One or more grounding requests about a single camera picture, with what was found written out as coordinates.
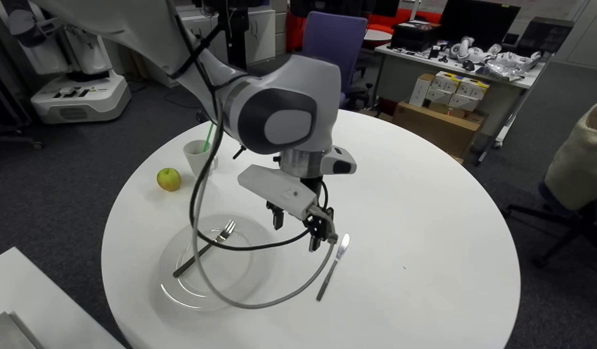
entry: purple chair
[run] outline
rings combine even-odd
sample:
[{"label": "purple chair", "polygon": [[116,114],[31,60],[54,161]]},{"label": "purple chair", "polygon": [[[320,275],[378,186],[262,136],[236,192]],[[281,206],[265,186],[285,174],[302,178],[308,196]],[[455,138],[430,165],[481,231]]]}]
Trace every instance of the purple chair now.
[{"label": "purple chair", "polygon": [[341,107],[351,99],[351,85],[368,19],[310,12],[304,23],[302,54],[339,66]]}]

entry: round white table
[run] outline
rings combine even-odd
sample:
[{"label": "round white table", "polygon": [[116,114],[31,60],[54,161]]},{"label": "round white table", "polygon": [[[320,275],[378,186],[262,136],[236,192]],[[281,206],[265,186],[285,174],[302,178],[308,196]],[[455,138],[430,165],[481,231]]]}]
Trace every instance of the round white table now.
[{"label": "round white table", "polygon": [[[324,275],[300,297],[267,310],[217,312],[167,308],[159,293],[159,260],[188,227],[192,178],[163,192],[155,173],[190,173],[182,145],[205,138],[207,124],[159,147],[118,194],[105,229],[103,283],[110,310],[134,347],[504,347],[519,304],[517,254],[498,207],[452,157],[403,128],[339,111],[337,145],[359,171],[328,176],[337,233],[351,246],[322,302]],[[271,229],[264,200],[240,188],[248,165],[275,167],[271,157],[231,155],[225,138],[209,178],[202,219],[240,215],[269,227],[275,240],[300,223],[287,217]],[[269,301],[298,287],[322,262],[326,248],[300,244],[269,252],[269,275],[248,299]]]}]

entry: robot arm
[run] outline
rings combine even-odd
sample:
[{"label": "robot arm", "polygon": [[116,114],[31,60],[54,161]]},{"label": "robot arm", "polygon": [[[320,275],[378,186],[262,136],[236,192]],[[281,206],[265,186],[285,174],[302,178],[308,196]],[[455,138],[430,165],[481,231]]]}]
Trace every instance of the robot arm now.
[{"label": "robot arm", "polygon": [[[355,173],[353,157],[331,142],[341,91],[337,66],[293,56],[269,76],[246,76],[219,62],[207,48],[192,48],[174,8],[165,0],[33,2],[66,23],[112,39],[155,62],[202,101],[213,122],[223,118],[225,132],[244,147],[281,153],[285,178],[320,182],[324,174]],[[217,103],[211,101],[211,85],[217,87]],[[260,186],[250,184],[248,176],[240,184],[267,200],[281,198],[271,202],[275,207],[295,207],[295,202],[283,202],[287,196],[258,192]],[[304,219],[304,209],[289,211]]]}]

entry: cable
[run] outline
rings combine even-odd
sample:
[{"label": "cable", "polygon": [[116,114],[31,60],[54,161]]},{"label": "cable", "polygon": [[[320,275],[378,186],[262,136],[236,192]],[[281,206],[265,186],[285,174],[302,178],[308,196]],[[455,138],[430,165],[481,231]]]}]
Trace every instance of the cable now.
[{"label": "cable", "polygon": [[242,78],[248,78],[248,76],[252,76],[252,74],[234,76],[234,78],[227,79],[225,83],[213,85],[213,87],[215,87],[215,91],[219,91],[219,89],[225,89],[225,87],[229,87],[231,83],[234,83],[234,81],[238,81],[238,79],[242,79]]},{"label": "cable", "polygon": [[244,145],[240,145],[240,149],[233,155],[233,159],[238,159],[240,157],[240,153],[244,153],[246,151],[246,147]]},{"label": "cable", "polygon": [[219,244],[213,238],[205,237],[202,231],[198,231],[200,238],[205,240],[207,244],[221,248],[221,250],[233,250],[233,252],[254,252],[254,250],[269,250],[269,248],[279,248],[293,244],[308,235],[308,231],[302,231],[300,235],[281,240],[281,242],[271,242],[271,244],[256,244],[256,246],[231,246],[231,244]]},{"label": "cable", "polygon": [[322,207],[329,207],[329,190],[326,188],[326,182],[320,180],[322,184],[322,192],[324,192],[324,206]]},{"label": "cable", "polygon": [[[198,248],[200,237],[202,237],[203,240],[211,242],[211,240],[209,240],[205,235],[202,235],[202,231],[198,229],[198,221],[200,221],[200,211],[202,211],[202,202],[203,202],[203,194],[205,194],[205,180],[207,180],[207,174],[209,174],[209,167],[211,167],[211,163],[213,163],[213,159],[215,159],[215,155],[217,155],[217,151],[219,151],[219,147],[221,147],[221,142],[223,142],[223,116],[219,116],[219,112],[217,112],[217,111],[219,111],[219,101],[217,101],[217,93],[215,93],[219,87],[215,89],[215,85],[211,83],[211,79],[209,79],[209,76],[207,76],[203,64],[198,62],[198,54],[196,54],[198,48],[192,50],[192,47],[190,47],[190,52],[192,52],[190,60],[192,60],[192,64],[196,64],[196,68],[200,70],[200,74],[202,74],[202,78],[203,78],[203,83],[207,85],[207,89],[209,89],[209,93],[211,93],[211,99],[213,99],[213,112],[215,112],[215,116],[217,116],[217,132],[215,132],[215,140],[213,140],[211,153],[209,153],[209,157],[205,159],[202,173],[198,174],[198,180],[196,180],[196,186],[194,186],[194,192],[192,192],[192,198],[190,198],[190,204],[188,204],[188,207],[190,207],[190,209],[188,209],[188,217],[190,217],[190,225],[192,225],[192,231],[194,231],[194,238],[192,238],[194,250],[200,250],[200,248]],[[285,242],[267,244],[267,248],[283,246],[283,244],[295,242],[295,240],[298,240],[300,237],[304,237],[306,233],[302,233],[302,235],[298,235],[298,237],[295,237],[295,238],[289,238],[289,240],[285,240]],[[331,258],[331,254],[333,254],[333,246],[335,246],[335,244],[331,242],[328,254],[324,256],[324,260],[322,260],[322,264],[320,264],[320,268],[312,273],[312,277],[310,277],[306,283],[302,283],[298,289],[295,289],[295,291],[291,291],[291,293],[287,293],[287,295],[283,295],[283,297],[279,297],[279,299],[275,299],[275,301],[258,302],[258,304],[244,304],[244,302],[238,302],[238,301],[233,301],[233,299],[225,297],[225,295],[209,281],[209,277],[207,277],[207,273],[205,273],[205,270],[203,270],[202,258],[196,258],[196,266],[198,266],[198,270],[200,270],[200,273],[202,273],[205,285],[207,285],[221,301],[225,301],[227,304],[236,306],[236,308],[256,310],[256,308],[269,308],[269,306],[281,304],[281,302],[285,302],[285,301],[289,301],[289,299],[295,299],[295,297],[300,295],[304,289],[308,289],[308,287],[318,279],[318,275],[324,271],[326,264],[329,262],[329,258]]]},{"label": "cable", "polygon": [[[198,246],[198,237],[200,237],[202,233],[198,231],[198,221],[200,221],[202,202],[203,202],[203,194],[205,194],[205,184],[203,184],[202,192],[198,192],[198,190],[200,190],[200,184],[205,182],[205,178],[207,178],[209,165],[211,165],[211,161],[215,159],[215,155],[217,155],[217,151],[219,151],[221,140],[223,140],[223,118],[219,118],[217,134],[215,134],[215,140],[213,140],[213,149],[211,149],[211,153],[209,153],[209,157],[207,157],[207,161],[205,161],[202,173],[198,174],[198,180],[196,180],[196,186],[194,186],[194,192],[192,192],[190,219],[192,219],[192,229],[194,229],[194,238],[192,238],[192,240],[194,240],[194,250],[200,250],[200,246]],[[202,258],[196,258],[196,266],[198,266],[198,270],[200,270],[202,279],[205,281],[205,285],[207,285],[223,302],[227,302],[227,304],[231,304],[231,306],[236,306],[236,308],[244,308],[244,310],[258,310],[258,308],[269,308],[269,306],[287,302],[287,301],[295,299],[296,295],[300,295],[304,289],[308,289],[308,287],[320,277],[320,273],[324,271],[324,268],[328,266],[328,262],[329,262],[329,258],[331,258],[331,254],[333,254],[333,246],[335,246],[335,244],[329,244],[329,250],[328,250],[328,254],[324,256],[320,268],[312,273],[312,277],[310,277],[306,283],[302,283],[298,289],[295,289],[295,291],[291,291],[291,293],[287,293],[287,295],[283,295],[283,297],[279,297],[279,299],[275,299],[275,301],[256,302],[256,304],[246,304],[246,302],[238,302],[238,301],[234,301],[234,299],[225,297],[225,295],[209,281],[209,277],[207,277],[207,273],[205,273],[205,270],[203,270]]]}]

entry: white cup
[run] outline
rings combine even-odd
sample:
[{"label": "white cup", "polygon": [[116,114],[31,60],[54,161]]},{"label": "white cup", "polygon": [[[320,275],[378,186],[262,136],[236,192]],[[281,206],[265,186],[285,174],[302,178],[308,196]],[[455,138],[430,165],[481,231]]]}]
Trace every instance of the white cup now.
[{"label": "white cup", "polygon": [[188,142],[184,147],[186,161],[190,169],[194,171],[194,176],[198,178],[209,153],[211,153],[211,143],[203,140]]}]

